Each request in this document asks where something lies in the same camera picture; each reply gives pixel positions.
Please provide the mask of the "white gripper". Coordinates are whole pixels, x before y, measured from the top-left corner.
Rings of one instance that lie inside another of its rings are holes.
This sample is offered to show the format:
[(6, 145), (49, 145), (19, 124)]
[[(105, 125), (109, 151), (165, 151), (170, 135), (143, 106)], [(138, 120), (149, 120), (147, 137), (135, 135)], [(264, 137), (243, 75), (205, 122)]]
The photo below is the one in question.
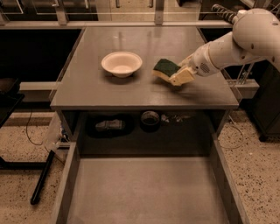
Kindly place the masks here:
[(193, 81), (196, 73), (202, 77), (217, 74), (220, 69), (214, 64), (210, 56), (214, 46), (214, 42), (208, 42), (179, 62), (178, 65), (182, 68), (169, 78), (170, 83), (173, 86), (182, 86)]

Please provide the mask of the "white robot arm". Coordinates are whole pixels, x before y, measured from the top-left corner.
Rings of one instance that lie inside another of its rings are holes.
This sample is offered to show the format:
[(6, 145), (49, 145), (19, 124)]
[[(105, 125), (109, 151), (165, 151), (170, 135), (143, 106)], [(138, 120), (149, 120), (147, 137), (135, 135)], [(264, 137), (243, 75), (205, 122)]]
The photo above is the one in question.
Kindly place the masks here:
[(231, 32), (199, 47), (179, 63), (180, 69), (169, 78), (173, 86), (207, 77), (225, 67), (267, 60), (280, 70), (280, 22), (262, 8), (239, 10), (229, 21)]

